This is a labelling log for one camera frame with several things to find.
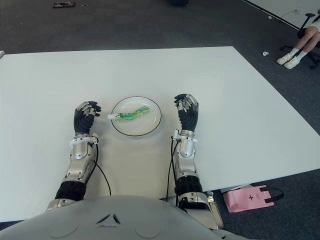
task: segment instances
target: white sock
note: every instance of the white sock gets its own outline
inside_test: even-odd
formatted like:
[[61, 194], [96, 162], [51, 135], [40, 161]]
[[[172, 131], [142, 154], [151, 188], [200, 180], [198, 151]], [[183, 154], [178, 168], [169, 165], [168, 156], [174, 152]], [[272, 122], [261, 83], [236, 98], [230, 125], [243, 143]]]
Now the white sock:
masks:
[[299, 52], [300, 49], [297, 48], [292, 48], [291, 52], [289, 52], [289, 54], [291, 55], [291, 57], [293, 57], [297, 52]]
[[307, 52], [305, 52], [305, 51], [301, 51], [300, 53], [299, 53], [299, 55], [298, 56], [296, 56], [296, 59], [298, 59], [299, 61], [305, 56], [305, 55], [307, 55], [308, 53]]

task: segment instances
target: pink shopping bag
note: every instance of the pink shopping bag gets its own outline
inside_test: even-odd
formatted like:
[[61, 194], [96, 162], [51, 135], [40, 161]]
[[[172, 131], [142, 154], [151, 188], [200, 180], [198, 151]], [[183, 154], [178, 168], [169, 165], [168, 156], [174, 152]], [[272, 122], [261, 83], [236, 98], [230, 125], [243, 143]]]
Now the pink shopping bag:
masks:
[[[281, 194], [271, 197], [269, 190], [278, 190]], [[223, 194], [229, 213], [270, 207], [275, 205], [274, 201], [282, 199], [284, 196], [280, 189], [266, 187], [266, 185], [237, 189]]]

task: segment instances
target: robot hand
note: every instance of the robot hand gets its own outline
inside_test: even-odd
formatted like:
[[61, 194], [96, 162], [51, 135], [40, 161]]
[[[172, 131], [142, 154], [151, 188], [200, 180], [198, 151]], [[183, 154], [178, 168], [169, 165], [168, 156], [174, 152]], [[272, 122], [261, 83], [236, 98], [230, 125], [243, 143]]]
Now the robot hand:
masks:
[[99, 117], [101, 107], [95, 101], [85, 101], [81, 103], [74, 111], [73, 126], [74, 132], [78, 134], [89, 134], [90, 128], [94, 123], [95, 117]]
[[174, 97], [183, 131], [195, 132], [198, 122], [199, 104], [191, 94], [179, 94]]

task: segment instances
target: black bag handle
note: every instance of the black bag handle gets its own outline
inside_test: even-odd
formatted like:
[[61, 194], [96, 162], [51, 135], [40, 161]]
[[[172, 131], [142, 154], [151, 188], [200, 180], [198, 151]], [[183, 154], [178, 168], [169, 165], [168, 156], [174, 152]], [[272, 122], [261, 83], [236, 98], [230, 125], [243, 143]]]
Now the black bag handle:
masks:
[[278, 190], [281, 193], [279, 195], [277, 195], [277, 196], [272, 196], [270, 198], [265, 199], [264, 201], [265, 201], [266, 204], [278, 201], [278, 200], [282, 199], [285, 196], [285, 194], [284, 194], [284, 192], [282, 190], [280, 190], [279, 188], [276, 188], [274, 186], [266, 186], [266, 187], [261, 187], [260, 188], [261, 192], [270, 191], [270, 190]]

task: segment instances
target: silver metal forearm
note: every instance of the silver metal forearm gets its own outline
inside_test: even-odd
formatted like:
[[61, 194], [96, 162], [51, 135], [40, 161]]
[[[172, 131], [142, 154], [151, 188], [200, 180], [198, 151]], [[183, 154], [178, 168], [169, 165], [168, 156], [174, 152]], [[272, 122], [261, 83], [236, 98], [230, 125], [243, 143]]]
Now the silver metal forearm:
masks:
[[180, 134], [178, 130], [174, 131], [172, 138], [178, 141], [174, 152], [177, 179], [189, 175], [199, 177], [195, 164], [195, 143], [197, 143], [198, 140], [195, 139], [194, 136], [195, 133], [192, 131], [182, 130]]
[[97, 159], [98, 135], [78, 134], [70, 142], [70, 164], [59, 190], [46, 211], [60, 208], [82, 200], [86, 193], [87, 182]]
[[95, 164], [97, 156], [96, 148], [93, 145], [98, 144], [98, 135], [78, 134], [70, 142], [72, 148], [70, 153], [70, 165], [66, 171], [65, 181], [78, 181], [86, 183], [86, 180]]

